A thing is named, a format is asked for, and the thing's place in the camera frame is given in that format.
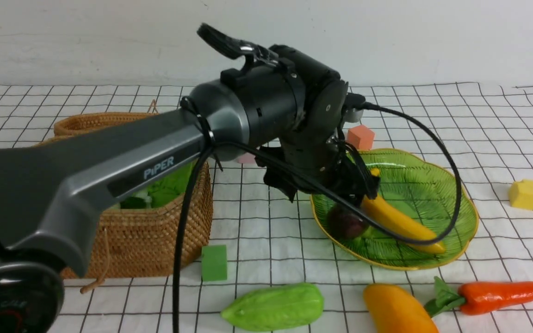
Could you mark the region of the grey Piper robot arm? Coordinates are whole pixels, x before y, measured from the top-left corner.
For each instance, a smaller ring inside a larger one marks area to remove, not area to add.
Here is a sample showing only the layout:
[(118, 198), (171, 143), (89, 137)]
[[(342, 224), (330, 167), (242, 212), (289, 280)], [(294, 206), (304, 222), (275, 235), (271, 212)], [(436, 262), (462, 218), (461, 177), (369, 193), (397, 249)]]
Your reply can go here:
[(83, 275), (101, 213), (218, 142), (261, 152), (265, 184), (359, 205), (379, 180), (341, 143), (364, 102), (338, 72), (291, 47), (216, 46), (244, 66), (195, 87), (177, 110), (31, 148), (0, 149), (0, 333), (44, 333), (61, 311), (61, 270)]

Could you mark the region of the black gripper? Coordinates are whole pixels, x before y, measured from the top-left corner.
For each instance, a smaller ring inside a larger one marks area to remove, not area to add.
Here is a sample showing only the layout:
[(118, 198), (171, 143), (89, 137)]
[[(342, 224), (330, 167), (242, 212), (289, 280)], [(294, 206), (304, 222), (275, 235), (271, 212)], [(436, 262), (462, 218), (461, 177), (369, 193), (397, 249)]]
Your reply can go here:
[(305, 149), (282, 143), (279, 147), (261, 146), (259, 151), (285, 164), (287, 169), (282, 171), (262, 157), (254, 158), (259, 167), (266, 169), (264, 184), (277, 188), (291, 201), (299, 191), (307, 194), (323, 194), (323, 191), (292, 175), (288, 171), (290, 167), (356, 206), (364, 198), (376, 199), (378, 196), (379, 176), (366, 166), (353, 144), (335, 136)]

